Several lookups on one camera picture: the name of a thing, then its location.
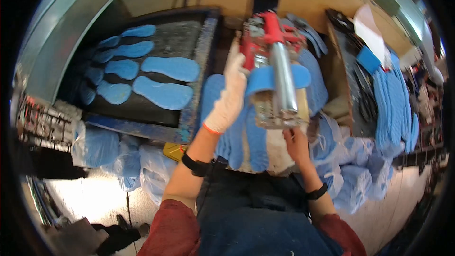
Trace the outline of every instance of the metal cylinder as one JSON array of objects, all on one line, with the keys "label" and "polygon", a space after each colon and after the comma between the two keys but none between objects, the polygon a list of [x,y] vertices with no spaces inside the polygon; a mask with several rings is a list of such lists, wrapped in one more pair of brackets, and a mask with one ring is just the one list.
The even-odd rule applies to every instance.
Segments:
[{"label": "metal cylinder", "polygon": [[282,119],[292,119],[298,112],[295,84],[287,47],[273,43],[270,61],[275,69],[277,107]]}]

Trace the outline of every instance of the floor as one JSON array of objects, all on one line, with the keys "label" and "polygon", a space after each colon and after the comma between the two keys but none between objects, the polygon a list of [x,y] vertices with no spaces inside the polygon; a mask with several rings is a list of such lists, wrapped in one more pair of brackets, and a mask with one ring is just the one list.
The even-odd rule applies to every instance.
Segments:
[{"label": "floor", "polygon": [[[378,252],[406,223],[423,196],[429,173],[429,166],[421,176],[418,167],[404,168],[394,173],[383,201],[368,201],[354,215],[339,212],[357,233],[368,255]],[[140,188],[127,194],[120,189],[116,177],[99,169],[92,170],[86,179],[46,180],[46,184],[59,209],[71,221],[86,217],[91,223],[113,225],[117,223],[116,214],[122,214],[133,227],[139,227],[144,222],[151,223],[158,210]],[[135,255],[144,241],[145,238],[140,239],[117,255]]]}]

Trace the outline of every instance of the metal frame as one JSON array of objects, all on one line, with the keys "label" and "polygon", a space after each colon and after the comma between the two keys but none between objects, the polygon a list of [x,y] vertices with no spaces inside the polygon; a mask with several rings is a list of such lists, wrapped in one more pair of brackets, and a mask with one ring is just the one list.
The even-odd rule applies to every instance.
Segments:
[{"label": "metal frame", "polygon": [[18,86],[41,103],[53,104],[76,48],[112,1],[43,0],[16,62]]}]

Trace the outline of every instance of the black tool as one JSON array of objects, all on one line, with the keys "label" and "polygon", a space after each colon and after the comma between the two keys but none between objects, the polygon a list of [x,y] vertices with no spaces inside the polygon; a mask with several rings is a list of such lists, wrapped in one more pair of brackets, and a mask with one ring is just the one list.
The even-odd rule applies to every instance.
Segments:
[{"label": "black tool", "polygon": [[354,23],[352,23],[343,13],[334,9],[326,9],[325,14],[335,28],[349,37],[350,42],[354,44],[358,51],[363,48],[365,42],[355,33]]},{"label": "black tool", "polygon": [[[375,122],[378,119],[378,105],[376,104],[371,84],[359,65],[354,69],[354,75],[360,92],[360,114],[365,122]],[[367,85],[366,87],[364,83],[361,83],[360,77],[364,80],[364,83]]]}]

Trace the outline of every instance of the forearm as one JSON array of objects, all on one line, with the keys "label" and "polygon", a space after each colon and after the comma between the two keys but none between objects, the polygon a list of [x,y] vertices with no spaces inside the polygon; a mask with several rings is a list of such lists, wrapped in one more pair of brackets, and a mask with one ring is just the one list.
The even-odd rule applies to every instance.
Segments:
[{"label": "forearm", "polygon": [[[305,192],[310,193],[321,189],[322,181],[309,158],[309,154],[308,156],[305,156],[304,159],[305,160],[299,162],[299,168],[304,179]],[[324,215],[337,213],[333,206],[332,199],[327,192],[317,200],[308,201],[308,206],[313,224],[318,223]]]},{"label": "forearm", "polygon": [[[219,138],[219,134],[213,134],[204,127],[200,128],[187,150],[187,155],[192,160],[209,163]],[[203,177],[194,176],[191,170],[180,162],[164,190],[162,200],[174,199],[193,209],[203,179]]]}]

